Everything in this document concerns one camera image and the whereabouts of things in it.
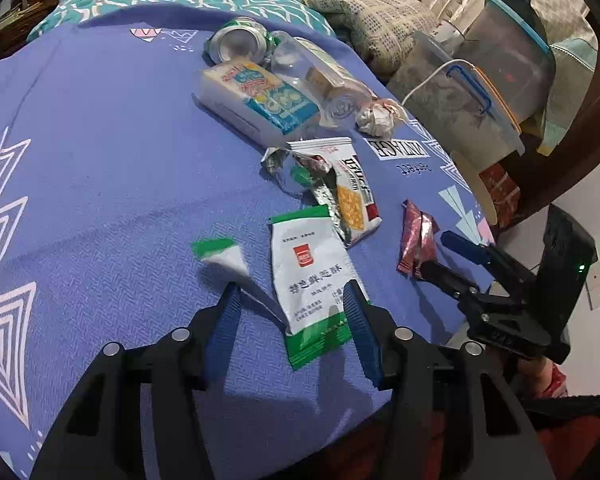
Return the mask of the person's right hand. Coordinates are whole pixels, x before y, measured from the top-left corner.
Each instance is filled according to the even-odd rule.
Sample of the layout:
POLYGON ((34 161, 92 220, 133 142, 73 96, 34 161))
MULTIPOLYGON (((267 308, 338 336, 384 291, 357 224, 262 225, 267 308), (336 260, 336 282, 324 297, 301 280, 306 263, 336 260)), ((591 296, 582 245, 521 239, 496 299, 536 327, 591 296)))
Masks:
POLYGON ((546 356, 518 361, 519 391, 530 399, 568 396, 567 376, 546 356))

